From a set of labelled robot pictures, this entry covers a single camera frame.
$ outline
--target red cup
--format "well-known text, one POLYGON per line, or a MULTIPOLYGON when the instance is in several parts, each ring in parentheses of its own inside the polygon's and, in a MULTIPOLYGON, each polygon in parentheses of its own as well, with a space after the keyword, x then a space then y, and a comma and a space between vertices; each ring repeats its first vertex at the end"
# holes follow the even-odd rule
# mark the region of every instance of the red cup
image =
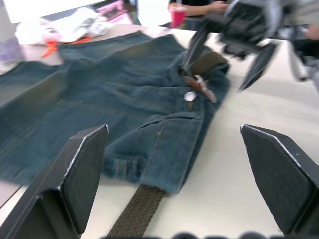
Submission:
POLYGON ((185 20, 186 8, 182 6, 173 7, 171 10, 171 27, 179 28, 185 20))

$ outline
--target orange object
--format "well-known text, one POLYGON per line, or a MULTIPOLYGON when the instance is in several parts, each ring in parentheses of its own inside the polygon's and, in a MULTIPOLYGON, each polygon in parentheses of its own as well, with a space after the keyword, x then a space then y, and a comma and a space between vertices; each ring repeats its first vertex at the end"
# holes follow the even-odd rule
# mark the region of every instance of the orange object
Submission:
MULTIPOLYGON (((79 43, 83 43, 83 42, 87 42, 89 40, 91 40, 91 37, 85 37, 82 38, 78 41, 72 42, 71 44, 79 44, 79 43)), ((52 52, 57 51, 59 48, 56 46, 57 45, 57 41, 47 41, 46 42, 47 48, 46 51, 44 52, 44 54, 41 57, 47 57, 49 56, 52 52)))
POLYGON ((43 55, 41 57, 47 57, 48 55, 50 55, 52 52, 57 51, 58 48, 56 47, 56 41, 47 41, 46 45, 46 51, 43 53, 43 55))
POLYGON ((87 42, 89 40, 91 40, 92 38, 91 37, 85 37, 85 38, 82 38, 78 41, 75 41, 75 42, 72 42, 71 44, 79 44, 79 43, 84 43, 84 42, 87 42))

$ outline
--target denim jacket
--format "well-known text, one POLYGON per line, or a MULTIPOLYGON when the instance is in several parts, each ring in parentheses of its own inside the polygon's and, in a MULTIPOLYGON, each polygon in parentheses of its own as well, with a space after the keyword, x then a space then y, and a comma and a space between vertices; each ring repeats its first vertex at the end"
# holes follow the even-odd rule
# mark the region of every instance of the denim jacket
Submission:
POLYGON ((184 51, 172 35, 136 32, 64 45, 60 66, 23 62, 0 76, 0 177, 30 183, 71 136, 107 124, 104 174, 178 193, 229 88, 220 65, 203 76, 218 103, 196 92, 190 108, 184 51))

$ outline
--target robotic arm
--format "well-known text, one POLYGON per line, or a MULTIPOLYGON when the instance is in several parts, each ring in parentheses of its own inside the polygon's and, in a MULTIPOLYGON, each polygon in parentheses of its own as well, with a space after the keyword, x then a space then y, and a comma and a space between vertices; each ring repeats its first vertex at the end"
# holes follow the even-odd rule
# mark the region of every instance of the robotic arm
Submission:
MULTIPOLYGON (((223 25, 219 40, 225 44, 224 54, 239 60, 245 60, 250 54, 256 55, 240 87, 240 90, 244 90, 262 76, 275 52, 276 44, 271 42, 260 46, 260 42, 266 38, 276 38, 282 26, 297 29, 297 25, 319 24, 319 0, 233 0, 224 16, 210 13, 205 17, 201 30, 193 37, 185 55, 184 69, 189 76, 191 73, 187 68, 200 56, 214 23, 223 25)), ((312 41, 312 44, 317 45, 315 48, 319 52, 319 42, 312 41)), ((312 58, 305 57, 304 52, 298 56, 310 68, 308 78, 318 75, 319 53, 312 58)))

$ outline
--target table surface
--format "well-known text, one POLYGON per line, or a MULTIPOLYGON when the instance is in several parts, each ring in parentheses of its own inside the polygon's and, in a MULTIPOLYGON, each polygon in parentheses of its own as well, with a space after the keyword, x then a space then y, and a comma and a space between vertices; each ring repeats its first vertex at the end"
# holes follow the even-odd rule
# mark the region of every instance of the table surface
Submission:
MULTIPOLYGON (((187 47, 194 32, 115 25, 101 40, 137 30, 151 37, 172 33, 187 47)), ((281 232, 264 202, 250 168, 239 133, 241 124, 275 130, 292 138, 317 164, 319 142, 319 95, 312 82, 296 82, 289 69, 288 43, 278 41, 279 50, 267 73, 252 87, 237 92, 253 57, 245 62, 229 59, 230 92, 217 112, 188 182, 175 196, 164 198, 145 236, 171 238, 178 232, 199 237, 238 237, 246 231, 266 236, 281 232)), ((219 51, 212 34, 207 45, 219 51)), ((58 54, 40 59, 44 47, 25 46, 28 60, 59 64, 58 54)), ((107 234, 136 190, 135 185, 101 177, 87 229, 82 239, 107 234)), ((19 200, 25 187, 0 209, 0 225, 19 200)))

